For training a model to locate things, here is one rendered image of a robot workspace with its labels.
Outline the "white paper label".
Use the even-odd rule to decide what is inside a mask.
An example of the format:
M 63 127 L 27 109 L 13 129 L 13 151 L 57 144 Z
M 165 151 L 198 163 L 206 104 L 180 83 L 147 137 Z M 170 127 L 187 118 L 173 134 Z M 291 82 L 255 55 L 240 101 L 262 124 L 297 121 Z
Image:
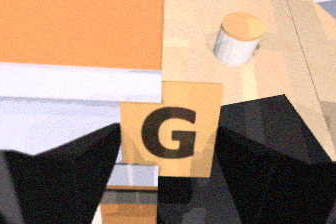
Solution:
M 95 214 L 94 219 L 92 221 L 92 224 L 102 224 L 100 204 L 97 208 L 97 211 L 96 211 L 96 214 Z

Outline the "white cylindrical canister with orange lid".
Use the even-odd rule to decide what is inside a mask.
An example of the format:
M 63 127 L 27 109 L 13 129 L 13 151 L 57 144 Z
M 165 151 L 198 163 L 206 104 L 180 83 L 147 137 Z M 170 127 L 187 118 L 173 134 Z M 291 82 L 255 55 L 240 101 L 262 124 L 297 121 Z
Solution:
M 263 32 L 264 24 L 251 14 L 226 14 L 219 26 L 213 54 L 226 65 L 243 65 L 251 58 Z

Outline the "orange tile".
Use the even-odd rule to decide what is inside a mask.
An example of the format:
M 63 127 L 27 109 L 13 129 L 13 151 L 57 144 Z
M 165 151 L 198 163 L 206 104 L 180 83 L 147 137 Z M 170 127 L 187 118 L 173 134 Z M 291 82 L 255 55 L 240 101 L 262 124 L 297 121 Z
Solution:
M 119 101 L 122 163 L 158 165 L 158 176 L 210 177 L 223 88 L 161 80 L 161 103 Z

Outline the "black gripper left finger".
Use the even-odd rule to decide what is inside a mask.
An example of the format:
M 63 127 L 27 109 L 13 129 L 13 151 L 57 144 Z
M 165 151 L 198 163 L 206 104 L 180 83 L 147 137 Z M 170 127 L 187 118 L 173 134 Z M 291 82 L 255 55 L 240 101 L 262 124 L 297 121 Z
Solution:
M 120 146 L 114 122 L 35 155 L 0 149 L 0 213 L 7 224 L 92 224 Z

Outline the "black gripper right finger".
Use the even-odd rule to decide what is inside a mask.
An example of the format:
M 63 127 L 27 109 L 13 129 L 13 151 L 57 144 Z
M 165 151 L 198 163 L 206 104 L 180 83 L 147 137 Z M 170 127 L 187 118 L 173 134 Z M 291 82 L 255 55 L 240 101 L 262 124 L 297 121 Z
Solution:
M 336 224 L 336 161 L 310 165 L 223 126 L 215 149 L 242 224 Z

